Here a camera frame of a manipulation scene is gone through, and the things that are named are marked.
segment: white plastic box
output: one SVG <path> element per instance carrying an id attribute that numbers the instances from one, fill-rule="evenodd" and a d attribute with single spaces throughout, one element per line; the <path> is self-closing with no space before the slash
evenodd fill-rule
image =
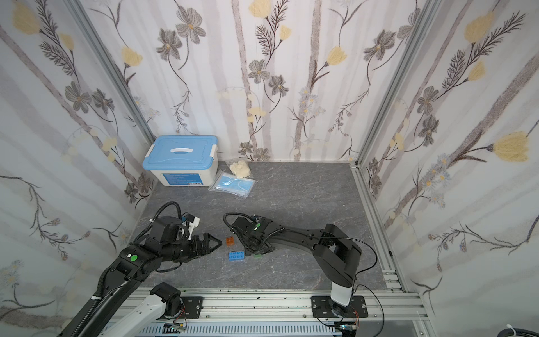
<path id="1" fill-rule="evenodd" d="M 165 186 L 209 186 L 218 163 L 215 136 L 161 136 L 142 167 Z"/>

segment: cable tie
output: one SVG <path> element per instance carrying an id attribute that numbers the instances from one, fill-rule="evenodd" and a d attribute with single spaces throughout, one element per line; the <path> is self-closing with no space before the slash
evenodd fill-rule
<path id="1" fill-rule="evenodd" d="M 516 330 L 513 329 L 513 327 L 511 326 L 511 324 L 508 324 L 508 325 L 506 325 L 506 326 L 507 326 L 509 329 L 513 330 L 513 336 L 517 336 L 517 335 L 516 335 Z"/>

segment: red wire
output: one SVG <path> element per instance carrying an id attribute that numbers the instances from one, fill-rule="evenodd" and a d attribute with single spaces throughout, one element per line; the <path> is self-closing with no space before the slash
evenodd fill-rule
<path id="1" fill-rule="evenodd" d="M 178 318 L 180 318 L 184 312 L 185 312 L 185 306 L 183 307 L 182 312 L 179 313 L 178 317 L 176 317 L 176 318 L 174 319 L 174 321 L 172 321 L 172 323 L 175 324 L 175 323 L 176 323 L 176 320 L 177 320 Z"/>
<path id="2" fill-rule="evenodd" d="M 357 311 L 354 309 L 354 312 L 356 313 L 356 327 L 360 327 L 360 316 L 357 313 Z"/>

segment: wall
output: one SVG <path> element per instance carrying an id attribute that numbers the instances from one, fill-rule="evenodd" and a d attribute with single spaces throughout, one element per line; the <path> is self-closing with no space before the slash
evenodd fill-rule
<path id="1" fill-rule="evenodd" d="M 0 9 L 0 334 L 56 336 L 127 244 L 149 144 L 62 1 Z"/>
<path id="2" fill-rule="evenodd" d="M 538 13 L 443 2 L 362 164 L 440 337 L 539 330 Z"/>
<path id="3" fill-rule="evenodd" d="M 155 135 L 257 161 L 353 160 L 424 4 L 81 2 Z"/>

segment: blue lego brick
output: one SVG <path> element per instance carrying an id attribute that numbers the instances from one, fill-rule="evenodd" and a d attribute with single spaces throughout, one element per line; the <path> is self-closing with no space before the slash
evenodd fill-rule
<path id="1" fill-rule="evenodd" d="M 245 258 L 245 254 L 243 252 L 230 252 L 229 253 L 229 261 L 243 260 L 244 258 Z"/>

